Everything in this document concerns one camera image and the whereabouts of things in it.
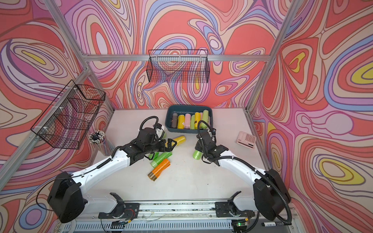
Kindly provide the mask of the orange trash bag roll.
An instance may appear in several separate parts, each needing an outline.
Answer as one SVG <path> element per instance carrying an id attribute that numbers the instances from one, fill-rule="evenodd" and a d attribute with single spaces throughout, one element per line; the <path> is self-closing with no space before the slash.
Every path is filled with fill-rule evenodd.
<path id="1" fill-rule="evenodd" d="M 153 169 L 149 174 L 148 178 L 155 181 L 161 173 L 171 165 L 168 159 L 164 159 L 155 169 Z"/>

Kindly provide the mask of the teal plastic storage box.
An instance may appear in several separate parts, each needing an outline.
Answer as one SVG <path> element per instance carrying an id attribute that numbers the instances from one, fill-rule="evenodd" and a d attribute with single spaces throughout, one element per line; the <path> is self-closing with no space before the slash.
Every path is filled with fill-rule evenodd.
<path id="1" fill-rule="evenodd" d="M 185 114 L 194 114 L 195 112 L 203 112 L 204 110 L 208 111 L 208 124 L 213 127 L 213 111 L 210 107 L 207 106 L 197 106 L 197 105 L 172 105 L 168 108 L 166 118 L 165 118 L 165 126 L 169 130 L 169 132 L 173 133 L 186 133 L 186 134 L 196 134 L 197 129 L 177 129 L 172 128 L 172 119 L 173 114 L 177 113 L 178 115 L 185 115 Z"/>

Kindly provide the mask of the grey trash bag roll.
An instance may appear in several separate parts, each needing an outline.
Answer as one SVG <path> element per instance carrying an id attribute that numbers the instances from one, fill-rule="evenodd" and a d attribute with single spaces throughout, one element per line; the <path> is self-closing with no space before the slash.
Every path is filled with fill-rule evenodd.
<path id="1" fill-rule="evenodd" d="M 172 114 L 172 120 L 171 120 L 171 128 L 176 129 L 178 125 L 178 114 L 174 112 Z"/>

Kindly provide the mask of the light green roll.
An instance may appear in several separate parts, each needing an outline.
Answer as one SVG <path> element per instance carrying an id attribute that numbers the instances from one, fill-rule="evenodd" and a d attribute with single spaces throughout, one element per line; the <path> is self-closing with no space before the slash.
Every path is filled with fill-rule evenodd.
<path id="1" fill-rule="evenodd" d="M 204 121 L 204 123 L 201 123 L 200 127 L 202 129 L 207 129 L 208 128 L 208 123 L 209 123 L 209 111 L 206 109 L 203 111 L 203 116 L 201 121 Z"/>

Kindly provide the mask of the thin pink trash bag roll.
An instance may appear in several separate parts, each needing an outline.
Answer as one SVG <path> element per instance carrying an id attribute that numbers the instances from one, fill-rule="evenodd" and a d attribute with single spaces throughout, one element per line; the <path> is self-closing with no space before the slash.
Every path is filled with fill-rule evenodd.
<path id="1" fill-rule="evenodd" d="M 191 114 L 186 113 L 185 121 L 184 121 L 184 129 L 190 129 L 190 124 L 191 124 Z"/>

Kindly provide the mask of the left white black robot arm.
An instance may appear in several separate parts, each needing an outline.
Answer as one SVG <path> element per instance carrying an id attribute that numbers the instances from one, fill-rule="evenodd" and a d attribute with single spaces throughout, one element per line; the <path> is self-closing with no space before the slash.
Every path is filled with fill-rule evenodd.
<path id="1" fill-rule="evenodd" d="M 84 195 L 100 181 L 148 154 L 171 152 L 178 145 L 176 140 L 162 139 L 161 136 L 160 130 L 144 128 L 131 142 L 115 147 L 109 158 L 73 174 L 62 172 L 57 175 L 47 202 L 60 222 L 71 222 L 88 208 L 89 201 Z"/>

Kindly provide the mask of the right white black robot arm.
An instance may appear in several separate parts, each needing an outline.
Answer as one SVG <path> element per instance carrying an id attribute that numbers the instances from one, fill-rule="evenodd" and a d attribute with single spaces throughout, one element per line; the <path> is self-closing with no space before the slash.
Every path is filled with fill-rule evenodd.
<path id="1" fill-rule="evenodd" d="M 255 209 L 266 219 L 278 219 L 284 225 L 291 225 L 292 213 L 289 206 L 291 197 L 279 173 L 273 169 L 259 169 L 235 156 L 227 147 L 217 145 L 216 137 L 207 131 L 197 136 L 195 149 L 202 153 L 208 164 L 216 164 L 253 188 Z"/>

